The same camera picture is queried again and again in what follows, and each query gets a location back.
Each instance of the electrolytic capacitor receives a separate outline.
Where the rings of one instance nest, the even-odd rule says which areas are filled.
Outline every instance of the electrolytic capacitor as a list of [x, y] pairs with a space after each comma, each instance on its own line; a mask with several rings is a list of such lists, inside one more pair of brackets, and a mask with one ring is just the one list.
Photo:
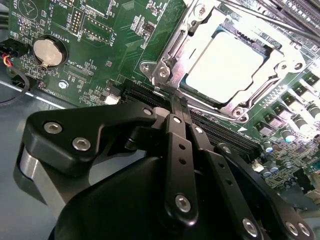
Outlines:
[[272, 173], [270, 172], [269, 168], [264, 167], [264, 169], [260, 172], [265, 178], [269, 177]]
[[296, 137], [292, 134], [292, 132], [289, 129], [283, 130], [281, 132], [281, 135], [287, 143], [292, 143], [296, 139]]
[[271, 143], [269, 141], [265, 141], [263, 143], [263, 147], [266, 153], [272, 153], [272, 151], [274, 150], [274, 148], [272, 147]]
[[277, 172], [279, 170], [279, 167], [273, 161], [268, 164], [268, 168], [270, 169], [271, 173], [275, 173], [275, 172]]
[[303, 118], [296, 119], [294, 123], [301, 132], [307, 132], [310, 129], [309, 124]]
[[317, 106], [310, 108], [309, 113], [316, 121], [320, 120], [320, 108]]

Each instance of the black mounting arm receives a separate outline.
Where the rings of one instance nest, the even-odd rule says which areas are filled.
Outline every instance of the black mounting arm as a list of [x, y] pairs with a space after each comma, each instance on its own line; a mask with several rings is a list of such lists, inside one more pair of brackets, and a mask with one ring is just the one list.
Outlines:
[[[296, 239], [314, 233], [230, 146], [210, 144], [187, 101], [37, 112], [14, 177], [58, 218], [53, 240]], [[90, 186], [102, 153], [143, 159]]]

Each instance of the black plastic part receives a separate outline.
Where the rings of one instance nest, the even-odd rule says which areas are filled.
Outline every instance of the black plastic part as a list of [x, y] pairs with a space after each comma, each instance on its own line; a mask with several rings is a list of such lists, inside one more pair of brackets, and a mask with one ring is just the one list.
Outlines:
[[30, 46], [27, 43], [9, 38], [0, 43], [0, 52], [8, 54], [11, 58], [21, 58], [29, 52]]
[[[213, 186], [217, 185], [226, 204], [224, 214], [230, 218], [230, 224], [233, 225], [232, 229], [235, 229], [240, 239], [263, 239], [259, 225], [249, 209], [227, 161], [222, 155], [213, 152], [214, 148], [210, 145], [207, 135], [203, 131], [198, 132], [196, 128], [198, 128], [196, 125], [189, 127], [190, 135], [193, 139], [194, 157], [202, 162], [204, 171], [209, 172], [208, 175], [212, 176], [211, 184]], [[249, 219], [254, 224], [257, 229], [255, 237], [249, 235], [244, 229], [243, 219]]]
[[[32, 89], [34, 86], [38, 85], [37, 80], [35, 80], [32, 77], [26, 76], [30, 82], [30, 89]], [[25, 87], [25, 82], [21, 79], [21, 77], [19, 75], [16, 75], [14, 78], [11, 79], [12, 80], [12, 85], [17, 86], [18, 88], [23, 89]]]
[[[193, 226], [198, 219], [198, 200], [191, 142], [186, 139], [186, 124], [175, 114], [166, 117], [166, 177], [164, 208], [175, 222]], [[191, 209], [183, 212], [176, 205], [176, 196], [188, 199]]]
[[[144, 109], [152, 115], [145, 114]], [[156, 114], [143, 103], [41, 111], [27, 119], [22, 141], [34, 158], [77, 177], [87, 173], [107, 143], [112, 145], [122, 132], [137, 125], [151, 126], [155, 121]], [[62, 132], [46, 132], [47, 122], [59, 123]], [[72, 142], [78, 137], [89, 140], [89, 150], [78, 151], [73, 147]]]
[[55, 240], [239, 239], [217, 189], [204, 175], [194, 174], [199, 186], [197, 223], [181, 227], [164, 221], [165, 169], [162, 158], [143, 158], [79, 193], [60, 214]]
[[303, 168], [295, 171], [293, 173], [297, 183], [301, 187], [303, 194], [307, 194], [310, 191], [315, 190], [315, 187], [312, 185], [311, 181], [309, 180], [308, 176], [305, 174]]
[[[250, 165], [246, 164], [232, 149], [230, 149], [231, 153], [226, 152], [224, 147], [226, 147], [225, 144], [218, 144], [217, 151], [227, 160], [233, 175], [237, 176], [237, 183], [254, 218], [261, 221], [270, 238], [277, 240], [314, 239], [313, 231], [296, 211], [285, 203]], [[295, 226], [298, 230], [298, 236], [288, 230], [286, 222]], [[309, 230], [309, 237], [302, 232], [298, 223], [303, 224]]]

